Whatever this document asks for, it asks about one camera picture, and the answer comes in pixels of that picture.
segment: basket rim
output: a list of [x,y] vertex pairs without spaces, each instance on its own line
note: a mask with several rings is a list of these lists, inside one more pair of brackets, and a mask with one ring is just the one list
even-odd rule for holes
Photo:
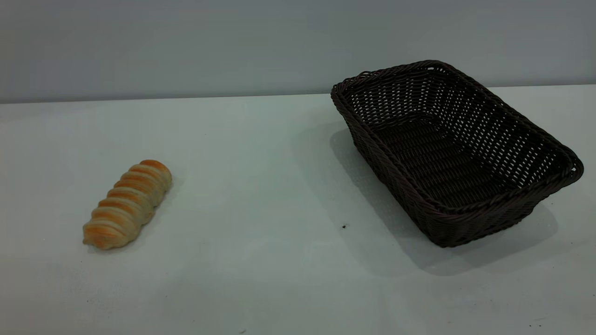
[[[375,134],[370,127],[362,120],[360,115],[356,113],[353,107],[347,102],[346,97],[343,95],[344,91],[354,85],[362,85],[368,82],[374,82],[377,79],[395,75],[397,73],[405,73],[409,72],[412,69],[420,68],[420,67],[441,67],[446,71],[451,72],[452,74],[456,75],[459,80],[461,80],[466,85],[471,85],[490,102],[494,103],[496,106],[501,106],[501,110],[505,112],[508,117],[517,119],[521,126],[524,128],[525,131],[534,133],[537,136],[540,136],[544,140],[546,140],[549,144],[553,146],[556,150],[560,151],[568,161],[568,165],[563,171],[559,173],[554,173],[546,178],[541,179],[540,181],[535,181],[529,185],[526,185],[521,188],[517,188],[515,190],[511,190],[509,192],[497,194],[490,199],[477,201],[472,204],[468,204],[461,207],[451,207],[447,206],[440,201],[434,199],[430,194],[426,192],[426,190],[421,187],[416,178],[414,178],[407,168],[402,164],[402,162],[389,150],[387,145]],[[438,60],[426,60],[426,61],[418,61],[411,64],[404,64],[394,67],[389,67],[387,69],[381,69],[376,71],[364,71],[361,72],[359,75],[355,77],[350,77],[342,82],[333,86],[331,90],[331,98],[338,107],[338,111],[344,116],[350,116],[354,122],[356,122],[360,127],[362,127],[366,133],[376,142],[377,145],[381,147],[389,159],[391,163],[398,169],[398,171],[405,177],[407,183],[411,185],[413,190],[417,193],[420,199],[424,201],[426,204],[426,209],[435,212],[435,215],[445,216],[445,219],[448,219],[449,216],[452,215],[469,215],[470,218],[473,218],[476,212],[480,210],[502,210],[506,209],[510,206],[513,206],[517,203],[520,203],[522,200],[526,200],[527,198],[532,198],[536,196],[548,196],[556,191],[560,190],[561,188],[568,186],[575,181],[577,181],[583,174],[583,164],[577,157],[577,155],[568,147],[561,144],[557,141],[552,135],[548,132],[536,126],[533,122],[531,122],[528,118],[520,114],[518,111],[510,107],[506,104],[502,99],[497,97],[494,93],[489,91],[486,87],[482,84],[478,83],[473,78],[465,75],[463,72],[457,70],[450,64],[444,63],[443,61]]]

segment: rectangular basket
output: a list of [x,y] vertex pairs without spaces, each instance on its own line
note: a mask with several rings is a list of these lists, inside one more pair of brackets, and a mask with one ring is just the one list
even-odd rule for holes
[[441,247],[515,225],[583,174],[572,150],[440,61],[363,72],[331,98],[379,180]]

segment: dark brown wicker basket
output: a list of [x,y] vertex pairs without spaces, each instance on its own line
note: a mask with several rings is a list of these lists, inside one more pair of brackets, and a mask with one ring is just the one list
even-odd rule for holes
[[440,61],[363,72],[331,98],[374,173],[441,247],[513,226],[583,174],[572,150]]

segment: woven pattern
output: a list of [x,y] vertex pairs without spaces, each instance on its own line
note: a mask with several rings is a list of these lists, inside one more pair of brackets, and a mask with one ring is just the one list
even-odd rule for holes
[[363,72],[331,98],[420,230],[454,247],[511,227],[577,181],[577,155],[440,61]]

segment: bread roll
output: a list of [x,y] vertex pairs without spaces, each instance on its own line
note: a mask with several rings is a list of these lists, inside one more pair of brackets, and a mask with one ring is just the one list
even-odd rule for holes
[[107,250],[133,241],[171,186],[170,170],[157,160],[133,165],[91,212],[83,243]]

